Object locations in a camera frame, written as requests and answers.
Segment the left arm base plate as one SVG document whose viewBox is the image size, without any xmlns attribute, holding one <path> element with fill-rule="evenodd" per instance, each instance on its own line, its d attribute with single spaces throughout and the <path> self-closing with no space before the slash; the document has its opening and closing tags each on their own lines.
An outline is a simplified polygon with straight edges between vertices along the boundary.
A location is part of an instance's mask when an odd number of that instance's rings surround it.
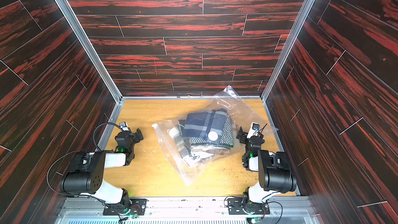
<svg viewBox="0 0 398 224">
<path fill-rule="evenodd" d="M 104 216 L 143 216 L 147 208 L 148 199 L 145 198 L 130 198 L 129 201 L 116 204 L 105 204 L 103 211 Z"/>
</svg>

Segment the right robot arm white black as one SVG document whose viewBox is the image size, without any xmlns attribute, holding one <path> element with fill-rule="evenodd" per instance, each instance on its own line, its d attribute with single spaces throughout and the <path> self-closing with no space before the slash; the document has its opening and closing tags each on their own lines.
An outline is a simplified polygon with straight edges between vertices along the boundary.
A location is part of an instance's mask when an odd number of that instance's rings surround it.
<svg viewBox="0 0 398 224">
<path fill-rule="evenodd" d="M 239 142 L 245 145 L 243 167 L 258 173 L 258 182 L 243 193 L 241 207 L 248 213 L 266 207 L 266 201 L 273 196 L 294 192 L 297 186 L 286 153 L 262 149 L 264 135 L 261 131 L 260 126 L 253 123 L 249 132 L 240 128 L 237 134 Z"/>
</svg>

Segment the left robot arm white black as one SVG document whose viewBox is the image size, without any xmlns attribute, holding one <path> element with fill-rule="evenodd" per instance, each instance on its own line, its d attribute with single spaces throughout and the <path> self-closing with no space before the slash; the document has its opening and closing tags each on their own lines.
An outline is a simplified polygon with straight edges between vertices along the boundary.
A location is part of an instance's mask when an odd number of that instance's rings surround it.
<svg viewBox="0 0 398 224">
<path fill-rule="evenodd" d="M 60 181 L 60 192 L 94 197 L 104 203 L 106 209 L 120 215 L 127 214 L 133 208 L 127 190 L 105 181 L 104 170 L 129 166 L 135 157 L 135 144 L 143 139 L 140 129 L 133 133 L 128 127 L 123 127 L 115 137 L 115 151 L 76 153 Z"/>
</svg>

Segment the navy plaid scarf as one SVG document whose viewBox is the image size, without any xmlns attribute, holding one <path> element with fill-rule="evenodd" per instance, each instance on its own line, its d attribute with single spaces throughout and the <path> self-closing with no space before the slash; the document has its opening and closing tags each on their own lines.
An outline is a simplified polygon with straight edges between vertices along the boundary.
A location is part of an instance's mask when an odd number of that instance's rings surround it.
<svg viewBox="0 0 398 224">
<path fill-rule="evenodd" d="M 199 138 L 212 142 L 208 139 L 208 133 L 215 131 L 219 135 L 219 138 L 216 142 L 212 143 L 220 143 L 227 117 L 228 112 L 224 109 L 189 113 L 182 130 L 182 137 Z"/>
</svg>

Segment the clear plastic vacuum bag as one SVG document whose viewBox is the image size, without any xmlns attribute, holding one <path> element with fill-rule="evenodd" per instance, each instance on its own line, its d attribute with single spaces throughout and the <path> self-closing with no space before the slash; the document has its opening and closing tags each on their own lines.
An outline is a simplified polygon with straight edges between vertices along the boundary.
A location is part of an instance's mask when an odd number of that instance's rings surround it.
<svg viewBox="0 0 398 224">
<path fill-rule="evenodd" d="M 227 86 L 203 109 L 152 125 L 168 162 L 186 185 L 216 160 L 241 153 L 252 131 L 268 138 L 276 128 Z"/>
</svg>

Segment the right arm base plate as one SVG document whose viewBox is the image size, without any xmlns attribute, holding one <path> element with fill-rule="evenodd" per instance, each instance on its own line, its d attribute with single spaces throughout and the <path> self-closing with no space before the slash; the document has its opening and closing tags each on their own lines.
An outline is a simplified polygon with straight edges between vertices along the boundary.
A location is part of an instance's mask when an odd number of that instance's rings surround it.
<svg viewBox="0 0 398 224">
<path fill-rule="evenodd" d="M 266 203 L 255 203 L 242 197 L 228 196 L 224 199 L 224 206 L 230 215 L 268 215 L 270 210 Z"/>
</svg>

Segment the black white chevron scarf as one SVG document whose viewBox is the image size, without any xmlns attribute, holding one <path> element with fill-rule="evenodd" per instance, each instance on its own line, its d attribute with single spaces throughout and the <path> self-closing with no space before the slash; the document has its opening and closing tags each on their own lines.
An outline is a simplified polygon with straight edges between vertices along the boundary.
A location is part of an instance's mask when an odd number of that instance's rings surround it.
<svg viewBox="0 0 398 224">
<path fill-rule="evenodd" d="M 189 138 L 192 147 L 199 148 L 223 148 L 231 149 L 234 147 L 234 134 L 231 126 L 231 118 L 228 116 L 226 118 L 226 123 L 223 128 L 223 133 L 220 138 L 220 143 L 215 144 L 210 141 L 202 140 L 199 138 Z"/>
</svg>

